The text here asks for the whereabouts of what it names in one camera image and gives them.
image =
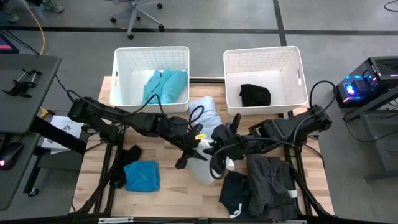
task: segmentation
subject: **laundry basket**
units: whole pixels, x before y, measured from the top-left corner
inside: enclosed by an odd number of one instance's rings
[[[308,101],[303,65],[297,47],[264,47],[224,52],[224,75],[228,114],[285,113]],[[269,106],[243,107],[241,85],[266,87]]]
[[[188,110],[189,49],[188,47],[124,47],[114,52],[110,103],[133,112],[142,106],[144,86],[159,70],[184,70],[187,84],[175,103],[162,104],[166,113]],[[160,113],[159,105],[147,105],[142,112]]]

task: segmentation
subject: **office chair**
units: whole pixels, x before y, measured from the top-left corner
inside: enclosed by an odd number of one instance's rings
[[[163,24],[158,21],[157,19],[155,19],[154,17],[152,17],[150,14],[148,14],[146,11],[143,11],[141,9],[142,6],[147,6],[147,5],[151,5],[151,4],[156,4],[157,3],[157,8],[158,9],[162,9],[163,5],[158,1],[151,1],[151,2],[147,2],[144,4],[139,4],[139,0],[112,0],[112,3],[117,6],[118,4],[121,4],[121,2],[129,2],[131,8],[129,7],[128,9],[125,9],[119,13],[113,14],[111,16],[111,22],[112,23],[116,23],[116,17],[121,17],[121,16],[125,16],[127,14],[130,14],[130,22],[129,22],[129,28],[127,29],[127,37],[132,40],[134,38],[134,35],[131,34],[131,30],[132,27],[134,25],[134,22],[136,21],[136,19],[139,21],[141,20],[140,15],[144,15],[147,16],[149,19],[151,19],[152,21],[156,22],[159,26],[159,31],[160,32],[164,32],[164,26]]]

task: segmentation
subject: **shoe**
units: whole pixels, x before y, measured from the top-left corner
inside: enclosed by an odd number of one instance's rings
[[[8,11],[7,9],[3,9],[0,11],[0,17],[7,19],[8,22],[18,22],[19,17],[17,14]]]
[[[57,3],[53,2],[52,0],[45,0],[43,1],[44,8],[46,10],[51,10],[53,12],[62,12],[63,7],[61,5],[58,5]]]

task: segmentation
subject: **computer mouse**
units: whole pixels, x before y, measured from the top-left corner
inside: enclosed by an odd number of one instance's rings
[[[19,153],[24,145],[13,142],[4,147],[0,152],[0,169],[9,170],[14,167]]]

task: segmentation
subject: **wooden table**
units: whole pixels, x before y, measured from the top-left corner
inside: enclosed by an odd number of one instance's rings
[[[109,89],[111,77],[105,77],[99,94],[102,103],[109,104]],[[190,99],[197,100],[203,96],[212,96],[223,122],[232,121],[232,116],[226,110],[224,84],[190,84]],[[297,108],[294,113],[304,112],[306,107]],[[188,113],[176,114],[188,118]],[[265,119],[277,118],[276,114],[260,116],[242,116],[238,133],[248,134],[248,127]],[[100,137],[90,137],[87,147],[98,144]],[[156,160],[160,169],[160,190],[153,193],[128,192],[123,188],[116,189],[113,201],[113,216],[134,217],[209,217],[228,218],[227,209],[218,202],[223,180],[204,185],[197,181],[188,168],[174,168],[176,160],[182,151],[171,146],[161,138],[148,138],[137,134],[132,128],[126,130],[124,149],[137,144],[143,149],[142,160]],[[317,141],[308,139],[308,145],[318,149]],[[97,187],[103,164],[106,145],[103,144],[90,151],[85,156],[81,166],[73,203],[78,210]],[[273,150],[266,156],[278,156],[284,159],[282,148]],[[322,160],[311,150],[303,147],[302,160],[308,188],[326,211],[333,213],[328,184]],[[246,161],[235,161],[235,171],[245,174]],[[104,191],[103,210],[108,196],[108,187]],[[299,207],[305,213],[301,190],[298,190]]]

